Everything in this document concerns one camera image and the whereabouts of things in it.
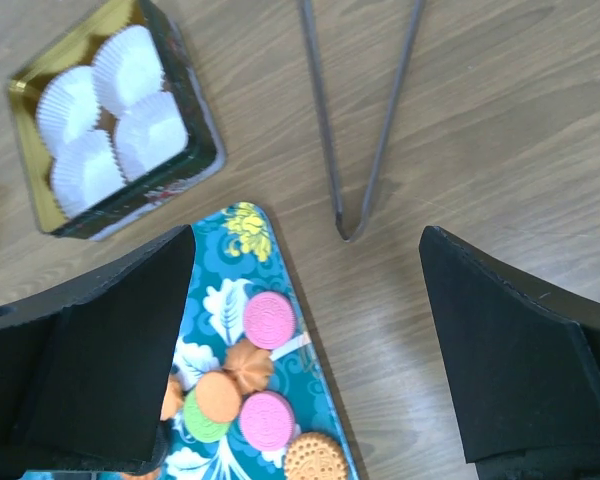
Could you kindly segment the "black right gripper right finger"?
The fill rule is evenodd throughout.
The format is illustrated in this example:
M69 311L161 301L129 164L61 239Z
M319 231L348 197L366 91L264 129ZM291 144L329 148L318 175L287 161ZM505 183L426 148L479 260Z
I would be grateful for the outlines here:
M600 303L428 226L419 255L465 460L600 479Z

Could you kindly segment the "green round sandwich cookie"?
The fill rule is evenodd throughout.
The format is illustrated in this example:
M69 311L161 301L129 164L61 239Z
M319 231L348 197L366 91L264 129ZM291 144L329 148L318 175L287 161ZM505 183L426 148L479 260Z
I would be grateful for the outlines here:
M231 426L230 422L218 423L210 420L200 409L194 390L185 397L183 421L190 435L202 443L218 442Z

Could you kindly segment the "orange round sandwich cookie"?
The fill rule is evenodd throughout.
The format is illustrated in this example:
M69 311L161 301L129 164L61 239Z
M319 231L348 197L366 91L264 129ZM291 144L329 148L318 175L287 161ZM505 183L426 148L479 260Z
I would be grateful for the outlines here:
M201 412L216 423L232 422L242 405L239 387L222 371L204 374L195 386L195 396Z

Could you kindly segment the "white paper cupcake liner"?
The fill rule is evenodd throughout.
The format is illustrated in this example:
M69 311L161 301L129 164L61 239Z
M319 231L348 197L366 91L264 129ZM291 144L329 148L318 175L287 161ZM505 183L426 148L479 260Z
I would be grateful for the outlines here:
M51 190L69 218L121 190L125 179L116 163L109 134L91 130L67 144L54 160Z
M101 105L116 117L162 90L164 71L150 31L129 26L110 37L92 62Z
M171 92L160 91L134 104L114 132L121 170L134 181L182 153L189 134Z
M52 157L93 129L99 118L93 68L86 65L56 76L43 91L35 113L38 133Z

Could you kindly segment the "tan dotted round biscuit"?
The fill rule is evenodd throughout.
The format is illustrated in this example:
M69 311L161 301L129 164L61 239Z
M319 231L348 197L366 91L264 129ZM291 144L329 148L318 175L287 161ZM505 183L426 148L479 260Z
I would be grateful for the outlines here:
M299 435L284 457L284 474L289 480L347 480L349 467L341 446L316 432Z

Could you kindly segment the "pink round sandwich cookie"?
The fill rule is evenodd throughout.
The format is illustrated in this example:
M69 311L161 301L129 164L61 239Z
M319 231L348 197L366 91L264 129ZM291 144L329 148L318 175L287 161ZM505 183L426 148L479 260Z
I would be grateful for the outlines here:
M274 391L248 397L239 415L239 427L245 440L263 452L286 446L294 426L295 416L289 402Z
M284 295L265 291L247 302L243 327L246 337L256 347L274 350L293 337L296 316L292 304Z

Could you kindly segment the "square cookie tin box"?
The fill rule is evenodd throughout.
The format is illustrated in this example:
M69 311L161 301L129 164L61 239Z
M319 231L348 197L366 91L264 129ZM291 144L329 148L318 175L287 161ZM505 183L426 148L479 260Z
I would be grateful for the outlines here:
M39 230L101 240L217 173L226 149L173 18L107 1L14 73Z

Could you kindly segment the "teal floral serving tray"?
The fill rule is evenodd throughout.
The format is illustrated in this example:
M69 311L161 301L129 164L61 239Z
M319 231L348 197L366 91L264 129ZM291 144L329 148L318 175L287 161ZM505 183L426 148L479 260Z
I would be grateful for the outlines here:
M292 304L296 329L289 341L269 350L274 373L264 391L274 391L289 402L295 426L291 440L281 449L253 448L240 430L239 415L255 392L242 395L239 414L223 438L202 443L185 427L182 406L173 419L162 423L158 460L148 477L286 479L284 457L289 445L301 434L316 432L341 446L348 479L356 478L344 428L267 216L258 206L239 202L195 223L192 230L195 260L171 369L184 400L204 374L226 373L227 350L247 338L243 327L247 302L258 293L275 291Z

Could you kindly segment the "metal tongs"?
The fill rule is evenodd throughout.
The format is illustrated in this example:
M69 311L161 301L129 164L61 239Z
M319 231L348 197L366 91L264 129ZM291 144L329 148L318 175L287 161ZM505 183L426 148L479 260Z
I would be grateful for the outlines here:
M367 229L422 1L297 4L333 223L346 243Z

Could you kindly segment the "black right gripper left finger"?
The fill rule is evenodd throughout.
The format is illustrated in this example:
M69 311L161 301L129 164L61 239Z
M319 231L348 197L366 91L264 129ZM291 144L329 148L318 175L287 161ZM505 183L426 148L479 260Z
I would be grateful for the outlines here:
M158 466L195 251L192 228L179 226L0 306L0 475Z

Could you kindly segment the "orange fish shaped cookie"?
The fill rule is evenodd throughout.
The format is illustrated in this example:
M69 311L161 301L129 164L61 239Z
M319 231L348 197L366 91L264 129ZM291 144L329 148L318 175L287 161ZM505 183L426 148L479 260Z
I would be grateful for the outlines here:
M160 420L173 419L184 404L182 386L175 375L170 375L161 407Z

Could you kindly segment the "orange swirl butter cookie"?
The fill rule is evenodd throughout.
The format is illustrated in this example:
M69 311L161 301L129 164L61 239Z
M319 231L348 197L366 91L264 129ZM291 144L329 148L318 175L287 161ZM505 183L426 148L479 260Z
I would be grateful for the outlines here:
M264 391L274 373L271 352L243 338L227 350L223 369L242 395Z

